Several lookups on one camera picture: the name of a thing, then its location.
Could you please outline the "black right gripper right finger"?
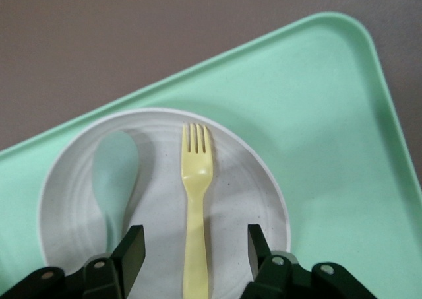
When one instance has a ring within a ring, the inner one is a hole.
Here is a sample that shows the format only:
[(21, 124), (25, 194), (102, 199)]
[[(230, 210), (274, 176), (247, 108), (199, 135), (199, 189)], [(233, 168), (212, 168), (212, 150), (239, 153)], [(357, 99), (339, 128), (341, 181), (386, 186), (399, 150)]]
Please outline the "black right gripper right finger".
[(317, 263), (308, 271), (292, 253), (272, 251), (258, 224), (248, 225), (248, 258), (253, 280), (243, 298), (375, 297), (337, 263)]

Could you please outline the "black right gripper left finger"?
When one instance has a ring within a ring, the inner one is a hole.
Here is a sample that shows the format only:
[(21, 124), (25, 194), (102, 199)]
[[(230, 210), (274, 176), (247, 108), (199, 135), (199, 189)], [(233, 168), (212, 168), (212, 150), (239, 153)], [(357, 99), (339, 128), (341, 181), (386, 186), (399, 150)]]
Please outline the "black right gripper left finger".
[(144, 228), (130, 227), (111, 255), (88, 260), (66, 275), (60, 267), (35, 270), (2, 298), (127, 298), (146, 257)]

